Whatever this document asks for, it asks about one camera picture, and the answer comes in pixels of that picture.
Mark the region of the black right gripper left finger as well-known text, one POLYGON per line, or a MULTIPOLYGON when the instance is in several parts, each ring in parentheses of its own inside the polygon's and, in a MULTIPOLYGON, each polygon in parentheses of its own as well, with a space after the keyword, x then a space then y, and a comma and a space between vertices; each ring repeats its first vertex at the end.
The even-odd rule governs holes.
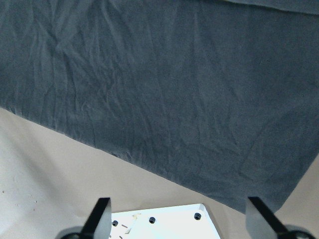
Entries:
POLYGON ((111 233, 111 198, 99 198, 81 230, 82 239, 108 239, 111 233))

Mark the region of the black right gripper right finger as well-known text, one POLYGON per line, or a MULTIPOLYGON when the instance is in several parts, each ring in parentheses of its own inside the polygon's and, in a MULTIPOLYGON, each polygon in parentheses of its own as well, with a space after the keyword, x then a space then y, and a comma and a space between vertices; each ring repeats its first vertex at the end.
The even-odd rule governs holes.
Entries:
POLYGON ((259 197, 246 201, 246 229, 252 239, 294 238, 259 197))

